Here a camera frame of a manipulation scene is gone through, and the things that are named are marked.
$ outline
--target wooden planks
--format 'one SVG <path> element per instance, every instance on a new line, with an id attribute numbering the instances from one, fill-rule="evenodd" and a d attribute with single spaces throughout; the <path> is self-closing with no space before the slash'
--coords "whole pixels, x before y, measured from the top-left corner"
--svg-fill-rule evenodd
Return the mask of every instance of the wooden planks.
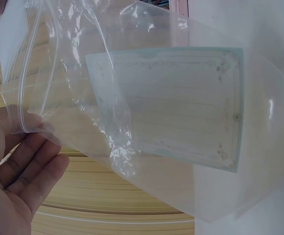
<path id="1" fill-rule="evenodd" d="M 117 214 L 179 213 L 90 158 L 70 160 L 66 173 L 43 205 Z"/>
<path id="2" fill-rule="evenodd" d="M 194 219 L 185 214 L 119 215 L 40 207 L 33 235 L 193 235 Z"/>

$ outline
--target blue border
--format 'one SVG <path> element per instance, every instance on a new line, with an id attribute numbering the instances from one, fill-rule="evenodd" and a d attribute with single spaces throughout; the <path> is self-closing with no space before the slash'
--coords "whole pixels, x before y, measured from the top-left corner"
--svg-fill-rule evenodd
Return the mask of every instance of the blue border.
<path id="1" fill-rule="evenodd" d="M 188 160 L 188 159 L 180 159 L 180 158 L 175 157 L 174 154 L 172 154 L 172 153 L 165 154 L 165 156 L 163 156 L 162 154 L 157 153 L 157 152 L 161 151 L 160 149 L 156 150 L 155 152 L 152 152 L 151 154 L 157 154 L 157 155 L 160 155 L 160 156 L 163 156 L 163 157 L 171 157 L 171 158 L 174 158 L 176 160 L 188 162 L 188 163 L 191 163 L 191 164 L 202 165 L 202 166 L 206 166 L 206 167 L 210 167 L 210 168 L 214 168 L 214 169 L 225 170 L 225 171 L 228 171 L 228 172 L 236 173 L 237 168 L 238 168 L 239 159 L 240 159 L 242 128 L 243 128 L 243 114 L 244 114 L 243 113 L 244 112 L 244 59 L 243 59 L 244 57 L 243 57 L 243 49 L 242 48 L 236 48 L 236 47 L 156 47 L 156 48 L 144 48 L 144 49 L 135 49 L 135 50 L 110 51 L 109 53 L 111 55 L 137 53 L 137 54 L 140 54 L 140 55 L 145 54 L 145 57 L 152 58 L 153 57 L 152 54 L 157 53 L 157 52 L 162 52 L 162 51 L 189 51 L 189 50 L 232 52 L 234 55 L 236 55 L 239 58 L 239 62 L 240 62 L 240 91 L 239 91 L 239 95 L 240 95 L 240 97 L 239 97 L 239 99 L 240 99 L 239 100 L 240 120 L 239 120 L 238 134 L 237 134 L 238 137 L 237 137 L 237 151 L 236 151 L 235 166 L 232 167 L 232 168 L 211 166 L 211 165 L 208 165 L 208 164 L 197 162 L 195 160 L 192 161 L 192 160 Z M 91 56 L 95 57 L 95 56 L 98 56 L 100 54 L 103 55 L 103 54 L 105 54 L 105 52 L 97 53 L 97 54 L 90 54 L 86 57 L 88 57 L 88 58 L 91 57 Z"/>

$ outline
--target white surface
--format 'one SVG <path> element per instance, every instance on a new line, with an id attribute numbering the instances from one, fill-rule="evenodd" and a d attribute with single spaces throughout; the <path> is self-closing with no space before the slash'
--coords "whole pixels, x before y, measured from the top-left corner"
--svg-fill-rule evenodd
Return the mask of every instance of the white surface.
<path id="1" fill-rule="evenodd" d="M 249 44 L 269 58 L 284 73 L 284 1 L 189 0 L 189 12 L 190 17 Z M 274 156 L 284 156 L 284 148 L 276 147 L 279 141 L 277 142 L 270 135 L 275 133 L 276 138 L 284 140 L 284 136 L 280 134 L 284 133 L 284 79 L 271 80 L 270 77 L 265 77 L 259 81 L 259 84 L 253 83 L 253 85 L 259 85 L 254 86 L 258 88 L 249 93 L 255 95 L 252 98 L 254 105 L 252 109 L 257 113 L 258 119 L 254 123 L 248 122 L 251 130 L 247 130 L 247 135 L 258 134 L 259 141 L 253 141 L 258 148 L 258 154 L 261 148 L 265 152 L 270 150 L 270 155 L 264 161 L 258 162 L 259 166 L 263 167 L 263 171 L 257 170 L 256 173 L 264 177 L 266 171 L 272 169 L 265 167 L 273 165 L 271 160 L 275 159 Z M 283 123 L 282 128 L 274 128 L 279 123 Z M 253 148 L 247 145 L 243 151 L 255 153 Z M 284 166 L 280 167 L 275 168 L 276 173 L 284 170 L 282 169 Z M 272 180 L 271 176 L 272 174 L 267 174 L 267 182 Z M 257 186 L 262 190 L 267 184 Z M 284 187 L 271 193 L 268 198 L 260 201 L 242 216 L 231 214 L 213 224 L 196 220 L 197 235 L 279 235 L 281 232 L 284 232 Z"/>

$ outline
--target clear plastic bag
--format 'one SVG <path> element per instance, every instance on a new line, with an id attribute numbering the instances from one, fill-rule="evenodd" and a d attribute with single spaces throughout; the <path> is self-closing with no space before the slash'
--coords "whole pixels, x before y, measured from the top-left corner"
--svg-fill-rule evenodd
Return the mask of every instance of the clear plastic bag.
<path id="1" fill-rule="evenodd" d="M 183 212 L 213 221 L 284 179 L 279 159 L 254 174 L 258 152 L 238 164 L 252 86 L 283 75 L 198 22 L 134 0 L 13 0 L 0 62 L 15 131 L 50 131 Z M 26 112 L 50 125 L 33 128 Z"/>

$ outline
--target paper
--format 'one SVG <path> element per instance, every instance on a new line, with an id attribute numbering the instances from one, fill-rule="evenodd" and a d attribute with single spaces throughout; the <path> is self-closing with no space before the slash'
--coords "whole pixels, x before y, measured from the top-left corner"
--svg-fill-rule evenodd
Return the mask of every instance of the paper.
<path id="1" fill-rule="evenodd" d="M 86 61 L 96 96 L 113 93 L 104 90 L 112 73 L 131 111 L 137 150 L 236 171 L 241 49 L 155 48 L 93 54 Z M 96 98 L 106 109 L 106 99 Z"/>

